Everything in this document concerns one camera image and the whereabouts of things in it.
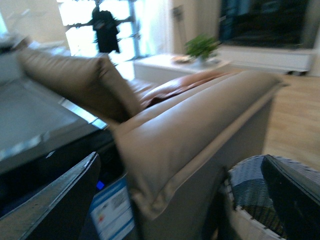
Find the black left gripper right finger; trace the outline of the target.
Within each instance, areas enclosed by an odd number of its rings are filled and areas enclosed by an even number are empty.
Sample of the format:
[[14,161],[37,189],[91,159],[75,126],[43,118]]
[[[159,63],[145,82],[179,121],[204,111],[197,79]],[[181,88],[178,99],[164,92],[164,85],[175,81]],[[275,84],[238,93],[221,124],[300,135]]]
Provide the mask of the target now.
[[320,185],[271,155],[260,166],[268,195],[289,240],[320,238]]

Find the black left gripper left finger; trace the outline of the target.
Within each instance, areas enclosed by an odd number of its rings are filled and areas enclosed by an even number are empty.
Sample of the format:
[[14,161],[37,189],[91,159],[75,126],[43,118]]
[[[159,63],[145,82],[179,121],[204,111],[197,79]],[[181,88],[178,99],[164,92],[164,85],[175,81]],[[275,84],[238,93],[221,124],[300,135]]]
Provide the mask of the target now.
[[77,240],[101,169],[93,152],[0,219],[2,240]]

